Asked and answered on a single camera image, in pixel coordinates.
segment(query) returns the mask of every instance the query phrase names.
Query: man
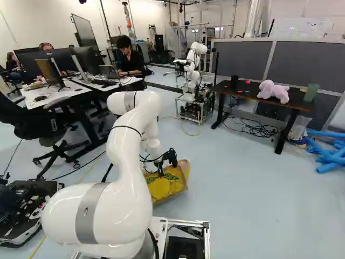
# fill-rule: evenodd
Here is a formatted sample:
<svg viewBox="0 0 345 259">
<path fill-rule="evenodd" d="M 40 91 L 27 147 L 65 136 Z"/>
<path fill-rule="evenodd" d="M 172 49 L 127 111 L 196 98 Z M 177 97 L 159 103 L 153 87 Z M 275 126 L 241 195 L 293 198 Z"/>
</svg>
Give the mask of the man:
<svg viewBox="0 0 345 259">
<path fill-rule="evenodd" d="M 116 42 L 116 46 L 123 54 L 122 62 L 119 63 L 119 76 L 134 76 L 136 74 L 144 76 L 144 57 L 139 52 L 132 50 L 130 38 L 126 35 L 121 35 Z"/>
<path fill-rule="evenodd" d="M 52 44 L 48 42 L 42 42 L 41 44 L 38 45 L 40 50 L 53 50 L 54 47 Z"/>
</svg>

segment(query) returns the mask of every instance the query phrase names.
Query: office chair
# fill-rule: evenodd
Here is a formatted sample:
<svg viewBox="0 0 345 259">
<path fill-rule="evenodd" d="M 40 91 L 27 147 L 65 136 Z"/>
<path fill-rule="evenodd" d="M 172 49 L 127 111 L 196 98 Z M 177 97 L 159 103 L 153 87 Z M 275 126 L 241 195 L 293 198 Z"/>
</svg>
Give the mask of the office chair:
<svg viewBox="0 0 345 259">
<path fill-rule="evenodd" d="M 69 128 L 72 131 L 78 128 L 71 125 L 71 123 L 78 120 L 73 113 L 66 112 L 67 109 L 63 109 L 63 113 L 55 111 L 58 107 L 66 106 L 64 102 L 67 99 L 61 98 L 44 106 L 43 110 L 36 111 L 17 106 L 0 92 L 0 121 L 12 124 L 15 127 L 15 135 L 19 138 L 26 140 L 39 139 L 42 146 L 51 146 L 53 148 L 52 152 L 32 160 L 38 165 L 41 164 L 41 160 L 50 158 L 42 171 L 37 175 L 37 179 L 43 178 L 43 174 L 47 172 L 58 157 L 66 159 L 67 163 L 73 162 L 74 168 L 78 168 L 78 161 L 73 160 L 65 152 L 89 144 L 89 141 L 84 141 L 68 145 L 63 140 L 59 146 L 57 145 L 57 142 L 64 137 Z"/>
<path fill-rule="evenodd" d="M 10 96 L 10 94 L 12 93 L 17 93 L 20 94 L 20 89 L 17 85 L 19 85 L 22 81 L 21 80 L 13 80 L 9 77 L 9 74 L 11 73 L 11 71 L 4 69 L 4 67 L 2 65 L 0 65 L 0 75 L 1 77 L 4 79 L 7 87 L 11 90 L 11 92 L 9 92 L 7 94 L 7 96 Z M 12 84 L 15 89 L 12 90 L 12 88 L 9 86 L 9 83 Z"/>
</svg>

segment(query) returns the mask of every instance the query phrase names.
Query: laptop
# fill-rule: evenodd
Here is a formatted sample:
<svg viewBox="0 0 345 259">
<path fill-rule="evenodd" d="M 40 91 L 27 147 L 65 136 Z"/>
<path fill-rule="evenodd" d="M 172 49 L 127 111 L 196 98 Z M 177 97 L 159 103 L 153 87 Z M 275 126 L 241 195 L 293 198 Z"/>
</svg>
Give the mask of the laptop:
<svg viewBox="0 0 345 259">
<path fill-rule="evenodd" d="M 118 71 L 114 68 L 114 66 L 111 65 L 103 65 L 99 66 L 101 73 L 107 78 L 107 79 L 118 79 L 119 74 Z"/>
</svg>

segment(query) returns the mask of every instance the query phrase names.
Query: cubicle divider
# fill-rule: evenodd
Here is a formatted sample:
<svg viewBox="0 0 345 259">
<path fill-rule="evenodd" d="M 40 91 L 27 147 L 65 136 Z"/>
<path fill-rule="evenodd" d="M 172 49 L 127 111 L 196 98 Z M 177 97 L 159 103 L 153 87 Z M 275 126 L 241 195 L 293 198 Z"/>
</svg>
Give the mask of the cubicle divider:
<svg viewBox="0 0 345 259">
<path fill-rule="evenodd" d="M 238 75 L 248 80 L 270 79 L 275 84 L 306 88 L 320 85 L 314 98 L 315 110 L 309 127 L 325 130 L 341 106 L 345 91 L 345 41 L 272 40 L 269 38 L 214 39 L 212 49 L 219 52 L 218 74 Z M 210 68 L 214 72 L 214 55 Z M 254 112 L 269 116 L 276 107 L 258 103 Z M 288 108 L 279 108 L 277 119 L 284 120 Z"/>
</svg>

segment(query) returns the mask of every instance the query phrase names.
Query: pink stuffed animal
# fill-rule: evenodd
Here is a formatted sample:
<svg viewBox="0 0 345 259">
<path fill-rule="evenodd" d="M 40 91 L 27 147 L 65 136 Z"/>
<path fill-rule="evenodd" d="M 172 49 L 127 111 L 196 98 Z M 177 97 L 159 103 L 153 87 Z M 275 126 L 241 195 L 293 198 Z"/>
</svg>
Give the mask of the pink stuffed animal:
<svg viewBox="0 0 345 259">
<path fill-rule="evenodd" d="M 288 90 L 290 87 L 282 85 L 274 85 L 273 81 L 265 80 L 259 86 L 261 92 L 258 94 L 258 98 L 268 99 L 269 97 L 277 97 L 280 99 L 280 103 L 286 104 L 289 102 Z"/>
</svg>

